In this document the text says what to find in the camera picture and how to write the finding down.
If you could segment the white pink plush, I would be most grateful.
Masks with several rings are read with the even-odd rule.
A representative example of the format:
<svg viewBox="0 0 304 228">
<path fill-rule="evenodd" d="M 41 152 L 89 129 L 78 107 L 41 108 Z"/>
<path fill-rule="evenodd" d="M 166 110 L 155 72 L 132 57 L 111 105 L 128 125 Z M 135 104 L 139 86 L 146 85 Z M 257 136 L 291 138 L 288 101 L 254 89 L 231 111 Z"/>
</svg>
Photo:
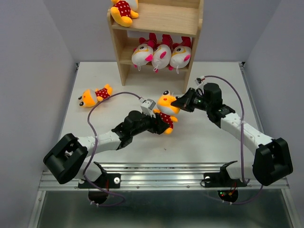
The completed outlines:
<svg viewBox="0 0 304 228">
<path fill-rule="evenodd" d="M 141 66 L 144 66 L 152 61 L 153 53 L 157 45 L 157 37 L 155 33 L 149 33 L 149 38 L 139 38 L 139 46 L 133 50 L 132 63 L 138 71 L 141 70 Z"/>
<path fill-rule="evenodd" d="M 179 69 L 184 68 L 190 61 L 191 58 L 191 38 L 181 37 L 181 43 L 174 43 L 172 45 L 173 51 L 171 53 L 171 59 L 169 62 L 169 70 L 176 69 L 177 74 Z"/>
<path fill-rule="evenodd" d="M 152 66 L 155 73 L 169 64 L 172 45 L 173 42 L 171 36 L 163 34 L 162 42 L 157 46 L 153 53 Z"/>
</svg>

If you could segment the orange plush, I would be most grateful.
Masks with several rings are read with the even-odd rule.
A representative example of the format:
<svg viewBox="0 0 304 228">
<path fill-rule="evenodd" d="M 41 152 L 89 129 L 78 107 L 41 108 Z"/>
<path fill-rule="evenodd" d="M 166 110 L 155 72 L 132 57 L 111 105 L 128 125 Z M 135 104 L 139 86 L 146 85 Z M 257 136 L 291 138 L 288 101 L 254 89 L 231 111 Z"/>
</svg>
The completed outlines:
<svg viewBox="0 0 304 228">
<path fill-rule="evenodd" d="M 113 88 L 106 84 L 102 89 L 87 89 L 81 96 L 78 97 L 80 107 L 93 107 L 97 103 L 110 97 L 113 92 Z"/>
<path fill-rule="evenodd" d="M 110 8 L 110 13 L 117 24 L 130 27 L 133 24 L 133 19 L 139 17 L 138 0 L 112 0 L 111 2 L 113 6 Z"/>
</svg>

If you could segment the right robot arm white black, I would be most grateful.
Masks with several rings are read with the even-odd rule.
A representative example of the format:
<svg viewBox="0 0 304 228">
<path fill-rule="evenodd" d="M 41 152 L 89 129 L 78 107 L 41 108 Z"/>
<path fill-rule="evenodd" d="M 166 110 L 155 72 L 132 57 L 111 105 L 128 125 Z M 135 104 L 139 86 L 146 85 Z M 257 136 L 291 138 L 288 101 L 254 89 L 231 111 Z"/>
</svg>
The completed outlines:
<svg viewBox="0 0 304 228">
<path fill-rule="evenodd" d="M 244 122 L 235 110 L 223 103 L 222 92 L 217 84 L 205 84 L 202 94 L 190 88 L 171 105 L 186 112 L 195 109 L 205 111 L 212 123 L 238 139 L 242 149 L 248 148 L 252 152 L 252 162 L 232 161 L 220 168 L 216 179 L 222 185 L 230 185 L 235 180 L 242 183 L 256 180 L 263 186 L 269 186 L 293 172 L 287 141 L 267 136 Z"/>
</svg>

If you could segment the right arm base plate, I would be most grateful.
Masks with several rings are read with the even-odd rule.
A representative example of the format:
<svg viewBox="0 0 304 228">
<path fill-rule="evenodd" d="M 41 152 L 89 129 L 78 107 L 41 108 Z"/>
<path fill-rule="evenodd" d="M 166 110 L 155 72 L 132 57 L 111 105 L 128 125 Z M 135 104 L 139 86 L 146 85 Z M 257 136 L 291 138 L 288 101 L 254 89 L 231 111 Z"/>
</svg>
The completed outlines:
<svg viewBox="0 0 304 228">
<path fill-rule="evenodd" d="M 204 173 L 200 184 L 205 188 L 230 188 L 247 186 L 247 184 L 241 182 L 240 179 L 231 179 L 228 174 L 221 172 Z"/>
</svg>

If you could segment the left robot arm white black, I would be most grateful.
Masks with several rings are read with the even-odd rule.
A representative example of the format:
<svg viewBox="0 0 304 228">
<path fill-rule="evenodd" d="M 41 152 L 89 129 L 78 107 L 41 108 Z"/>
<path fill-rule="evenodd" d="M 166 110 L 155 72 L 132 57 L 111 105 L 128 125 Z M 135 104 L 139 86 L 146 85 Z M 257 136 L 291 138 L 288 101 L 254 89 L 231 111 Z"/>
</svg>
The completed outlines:
<svg viewBox="0 0 304 228">
<path fill-rule="evenodd" d="M 79 138 L 72 133 L 66 134 L 46 154 L 43 163 L 60 184 L 82 179 L 101 187 L 106 176 L 101 165 L 92 162 L 95 154 L 122 149 L 132 142 L 134 136 L 145 131 L 162 134 L 168 128 L 169 124 L 159 114 L 149 116 L 131 111 L 122 123 L 107 133 Z"/>
</svg>

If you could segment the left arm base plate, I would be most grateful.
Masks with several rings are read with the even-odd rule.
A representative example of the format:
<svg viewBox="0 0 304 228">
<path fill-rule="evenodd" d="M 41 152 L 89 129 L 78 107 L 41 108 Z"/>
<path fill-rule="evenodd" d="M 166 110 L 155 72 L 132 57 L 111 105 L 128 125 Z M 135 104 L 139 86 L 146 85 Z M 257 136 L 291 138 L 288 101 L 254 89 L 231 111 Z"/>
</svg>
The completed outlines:
<svg viewBox="0 0 304 228">
<path fill-rule="evenodd" d="M 88 181 L 78 183 L 79 189 L 96 189 L 95 185 L 102 189 L 119 189 L 121 186 L 121 174 L 120 173 L 108 173 L 107 175 L 102 175 L 96 181 L 93 182 L 94 185 L 90 184 Z"/>
</svg>

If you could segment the orange plush facing up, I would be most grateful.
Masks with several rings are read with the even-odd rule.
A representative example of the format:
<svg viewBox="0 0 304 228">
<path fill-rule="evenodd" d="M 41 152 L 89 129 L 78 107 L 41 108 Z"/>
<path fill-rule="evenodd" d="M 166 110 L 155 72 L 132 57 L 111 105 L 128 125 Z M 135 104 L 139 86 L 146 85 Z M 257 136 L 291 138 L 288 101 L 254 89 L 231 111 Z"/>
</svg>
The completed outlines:
<svg viewBox="0 0 304 228">
<path fill-rule="evenodd" d="M 157 108 L 153 109 L 153 112 L 155 114 L 159 114 L 161 120 L 169 125 L 169 128 L 164 132 L 165 134 L 171 134 L 174 128 L 174 123 L 178 122 L 176 115 L 180 112 L 180 109 L 171 105 L 171 103 L 176 100 L 176 97 L 174 97 L 169 90 L 166 90 L 157 101 Z"/>
</svg>

